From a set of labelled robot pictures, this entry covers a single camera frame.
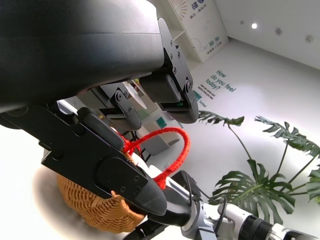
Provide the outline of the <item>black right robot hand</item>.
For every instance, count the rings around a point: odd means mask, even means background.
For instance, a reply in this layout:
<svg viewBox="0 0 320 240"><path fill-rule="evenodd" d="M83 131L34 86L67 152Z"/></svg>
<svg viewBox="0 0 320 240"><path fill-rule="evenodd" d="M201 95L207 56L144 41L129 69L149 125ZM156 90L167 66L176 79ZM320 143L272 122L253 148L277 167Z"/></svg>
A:
<svg viewBox="0 0 320 240"><path fill-rule="evenodd" d="M201 199L197 182L184 170L178 171L171 179L176 184L172 183L163 190L167 200L165 215L149 215L125 237L126 240L151 240L168 226L182 227L188 222L191 217L190 200Z"/></svg>

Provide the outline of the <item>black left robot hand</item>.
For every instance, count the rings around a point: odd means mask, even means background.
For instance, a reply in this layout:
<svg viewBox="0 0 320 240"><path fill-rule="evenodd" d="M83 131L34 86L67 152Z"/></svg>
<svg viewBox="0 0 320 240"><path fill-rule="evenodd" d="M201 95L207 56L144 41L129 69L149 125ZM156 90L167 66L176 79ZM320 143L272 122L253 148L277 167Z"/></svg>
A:
<svg viewBox="0 0 320 240"><path fill-rule="evenodd" d="M193 78L164 19L147 0L3 0L0 3L0 123L47 150L42 164L91 193L112 192L162 216L157 183L123 154L123 139L87 107L57 102L95 91L112 115L138 116L121 82L139 78L149 98L178 122L199 115Z"/></svg>

